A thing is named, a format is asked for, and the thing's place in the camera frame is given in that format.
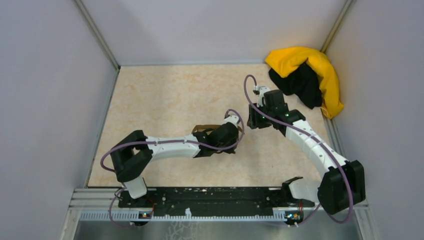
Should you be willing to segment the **black cloth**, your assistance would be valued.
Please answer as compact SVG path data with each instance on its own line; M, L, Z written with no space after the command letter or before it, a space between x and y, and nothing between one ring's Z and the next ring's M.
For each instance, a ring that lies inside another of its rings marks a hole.
M323 97L319 87L318 75L306 62L302 63L287 77L281 77L273 69L268 71L268 75L276 87L286 96L296 95L309 109L322 106Z

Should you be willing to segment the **right corner aluminium post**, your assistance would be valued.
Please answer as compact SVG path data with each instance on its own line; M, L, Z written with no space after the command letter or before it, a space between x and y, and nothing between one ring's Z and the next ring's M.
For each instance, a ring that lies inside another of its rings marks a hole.
M349 11L355 5L356 2L357 2L356 0L346 0L344 2L342 9L340 10L334 24L332 25L324 43L323 43L323 45L320 49L320 52L325 54L328 51L329 47L331 46L334 38L336 37L336 35L338 33L338 31L342 27L343 22L346 19Z

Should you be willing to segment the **brown cardboard box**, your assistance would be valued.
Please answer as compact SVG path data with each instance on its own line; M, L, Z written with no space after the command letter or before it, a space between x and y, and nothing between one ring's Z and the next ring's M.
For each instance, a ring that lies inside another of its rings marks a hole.
M195 125L191 133L206 133L214 137L234 137L238 136L242 132L242 128L235 126L233 123L227 122L224 124L199 124Z

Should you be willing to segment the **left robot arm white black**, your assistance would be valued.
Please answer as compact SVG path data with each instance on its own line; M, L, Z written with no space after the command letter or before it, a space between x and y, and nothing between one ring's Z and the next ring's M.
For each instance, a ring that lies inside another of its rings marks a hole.
M135 130L113 147L111 157L116 179L125 187L132 203L144 207L150 193L142 172L150 162L170 158L204 158L235 153L245 134L244 127L232 122L196 125L190 134L160 138Z

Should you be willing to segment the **aluminium front rail frame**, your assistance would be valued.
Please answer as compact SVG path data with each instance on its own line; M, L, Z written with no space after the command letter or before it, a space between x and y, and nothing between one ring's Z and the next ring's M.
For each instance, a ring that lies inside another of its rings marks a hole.
M280 187L152 187L132 199L118 187L75 189L62 240L379 240L366 201L334 217L288 203Z

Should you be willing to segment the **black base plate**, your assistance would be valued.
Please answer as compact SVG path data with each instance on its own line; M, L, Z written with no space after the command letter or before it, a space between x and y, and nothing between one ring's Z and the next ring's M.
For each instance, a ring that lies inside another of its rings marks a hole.
M143 199L119 196L119 208L152 208L155 217L270 217L274 208L314 207L309 200L289 198L280 187L154 187Z

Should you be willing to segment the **yellow cloth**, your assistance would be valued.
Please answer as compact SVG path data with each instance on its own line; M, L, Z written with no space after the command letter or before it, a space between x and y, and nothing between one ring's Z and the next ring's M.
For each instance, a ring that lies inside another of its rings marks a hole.
M280 77L288 77L303 63L307 64L318 76L319 90L323 98L320 106L322 113L333 119L344 109L340 100L340 83L335 68L321 51L295 46L272 50L265 63Z

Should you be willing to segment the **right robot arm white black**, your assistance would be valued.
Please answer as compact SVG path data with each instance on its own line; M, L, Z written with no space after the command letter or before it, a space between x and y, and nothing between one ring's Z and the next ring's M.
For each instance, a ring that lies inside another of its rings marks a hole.
M296 144L312 162L320 181L294 177L283 182L281 199L287 206L300 200L319 203L330 215L366 199L365 170L358 161L349 161L334 151L310 126L297 109L289 110L281 90L255 87L256 103L248 106L247 125L252 129L273 127Z

